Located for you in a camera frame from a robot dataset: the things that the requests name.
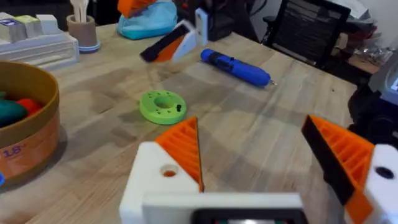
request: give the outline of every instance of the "white box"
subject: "white box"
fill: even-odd
[[[42,25],[38,19],[32,16],[17,16],[15,19],[25,25],[27,38],[43,35]]]
[[[0,20],[0,39],[14,43],[27,38],[25,25],[15,19]]]
[[[62,31],[58,28],[58,21],[53,15],[36,15],[42,25],[45,35],[59,34]]]

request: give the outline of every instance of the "blue cylinder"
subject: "blue cylinder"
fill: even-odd
[[[266,86],[271,80],[270,75],[263,69],[211,49],[203,50],[200,57],[204,62],[256,86]]]

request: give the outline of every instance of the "wooden tabletop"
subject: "wooden tabletop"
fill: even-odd
[[[132,41],[98,28],[101,50],[52,72],[61,91],[60,159],[0,195],[0,223],[119,223],[118,207],[138,145],[168,126],[146,121],[140,96],[165,89],[197,116],[208,192],[299,192],[310,223],[338,223],[342,208],[300,128],[306,114],[346,126],[354,86],[232,34],[207,47],[259,66],[278,85],[255,88],[200,62],[140,57],[159,38]]]

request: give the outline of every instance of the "cardboard bowl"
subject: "cardboard bowl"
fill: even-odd
[[[0,61],[0,90],[10,100],[31,98],[43,108],[0,128],[0,189],[43,171],[58,144],[59,90],[56,79],[28,64]]]

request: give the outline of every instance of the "blue bag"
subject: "blue bag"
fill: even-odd
[[[129,19],[123,15],[118,24],[119,34],[138,40],[168,34],[177,24],[177,8],[173,2],[157,1]]]

